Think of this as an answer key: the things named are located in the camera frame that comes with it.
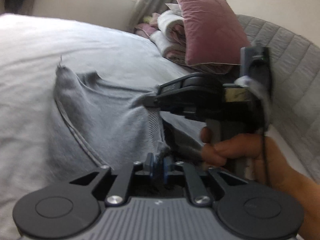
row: white bed sheet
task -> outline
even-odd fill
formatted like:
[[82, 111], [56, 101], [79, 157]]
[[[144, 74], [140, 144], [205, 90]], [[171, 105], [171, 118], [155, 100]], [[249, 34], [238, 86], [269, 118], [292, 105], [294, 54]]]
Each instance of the white bed sheet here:
[[105, 80], [154, 87], [189, 73], [149, 40], [100, 26], [38, 17], [0, 17], [0, 239], [17, 239], [12, 208], [48, 181], [46, 122], [55, 69], [96, 70]]

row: gray upholstered headboard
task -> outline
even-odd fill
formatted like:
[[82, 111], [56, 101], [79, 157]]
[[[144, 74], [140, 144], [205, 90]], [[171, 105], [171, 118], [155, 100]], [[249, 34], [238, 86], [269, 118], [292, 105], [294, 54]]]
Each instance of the gray upholstered headboard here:
[[245, 15], [238, 15], [238, 20], [249, 41], [270, 47], [273, 125], [319, 183], [320, 48], [273, 23]]

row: gray t-shirt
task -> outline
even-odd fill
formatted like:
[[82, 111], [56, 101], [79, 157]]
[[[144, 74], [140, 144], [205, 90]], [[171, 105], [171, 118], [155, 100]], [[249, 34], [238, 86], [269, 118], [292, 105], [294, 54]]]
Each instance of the gray t-shirt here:
[[[124, 87], [101, 79], [96, 72], [75, 74], [57, 68], [50, 129], [50, 165], [58, 179], [97, 166], [119, 169], [124, 163], [144, 161], [169, 150], [157, 109], [146, 109], [142, 99], [156, 88]], [[162, 113], [171, 124], [177, 149], [198, 156], [204, 123]]]

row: pillowcase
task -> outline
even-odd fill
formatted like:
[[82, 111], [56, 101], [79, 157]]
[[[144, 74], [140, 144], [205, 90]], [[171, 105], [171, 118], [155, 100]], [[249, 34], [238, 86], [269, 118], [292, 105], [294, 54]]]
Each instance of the pillowcase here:
[[177, 0], [184, 18], [187, 65], [240, 64], [247, 35], [226, 0]]
[[176, 3], [166, 3], [165, 5], [168, 6], [169, 9], [172, 10], [174, 14], [182, 17], [180, 5]]

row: clothing pile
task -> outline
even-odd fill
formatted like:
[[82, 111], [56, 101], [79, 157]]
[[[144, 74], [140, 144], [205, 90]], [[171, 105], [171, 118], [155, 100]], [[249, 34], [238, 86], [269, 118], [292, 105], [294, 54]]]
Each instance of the clothing pile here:
[[162, 57], [196, 71], [226, 74], [240, 64], [240, 48], [250, 43], [225, 0], [177, 0], [137, 25]]

